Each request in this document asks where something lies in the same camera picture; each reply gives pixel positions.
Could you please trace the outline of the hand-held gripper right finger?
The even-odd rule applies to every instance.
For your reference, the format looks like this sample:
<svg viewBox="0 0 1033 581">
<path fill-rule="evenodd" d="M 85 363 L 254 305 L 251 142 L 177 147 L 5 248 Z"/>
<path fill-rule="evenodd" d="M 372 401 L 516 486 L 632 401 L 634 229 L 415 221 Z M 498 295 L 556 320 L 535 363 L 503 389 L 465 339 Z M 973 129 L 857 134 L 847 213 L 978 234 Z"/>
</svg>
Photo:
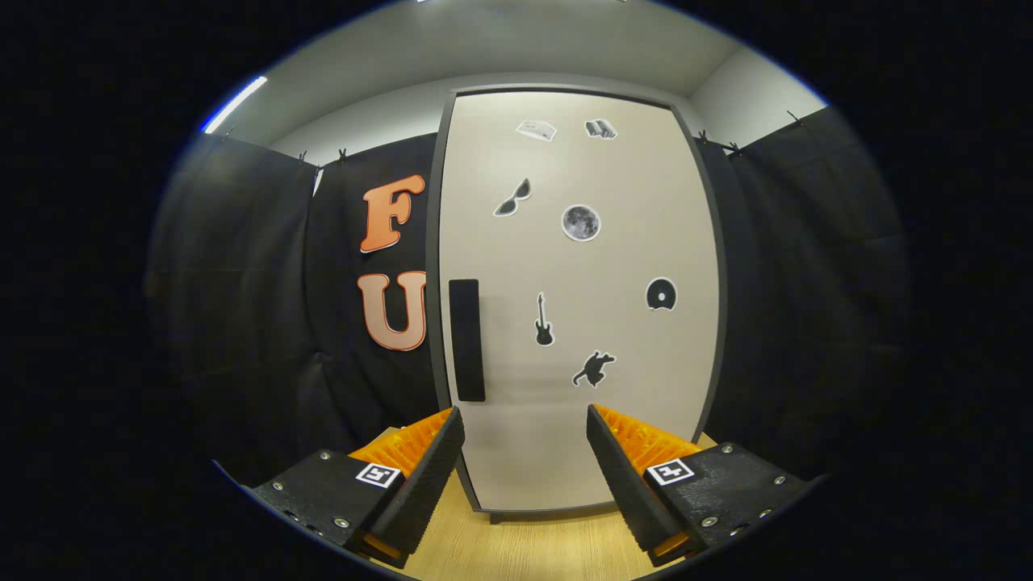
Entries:
<svg viewBox="0 0 1033 581">
<path fill-rule="evenodd" d="M 700 446 L 591 404 L 586 435 L 635 543 L 653 565 L 703 562 L 759 533 L 812 483 L 734 442 Z"/>
</svg>

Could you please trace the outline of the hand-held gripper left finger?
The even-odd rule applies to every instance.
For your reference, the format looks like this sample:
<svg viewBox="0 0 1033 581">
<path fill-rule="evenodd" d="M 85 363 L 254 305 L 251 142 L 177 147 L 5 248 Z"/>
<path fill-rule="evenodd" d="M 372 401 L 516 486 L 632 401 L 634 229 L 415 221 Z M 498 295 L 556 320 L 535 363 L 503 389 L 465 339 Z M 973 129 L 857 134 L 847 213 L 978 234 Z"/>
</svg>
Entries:
<svg viewBox="0 0 1033 581">
<path fill-rule="evenodd" d="M 343 550 L 405 565 L 418 546 L 465 442 L 460 409 L 444 409 L 357 451 L 318 449 L 251 496 Z"/>
</svg>

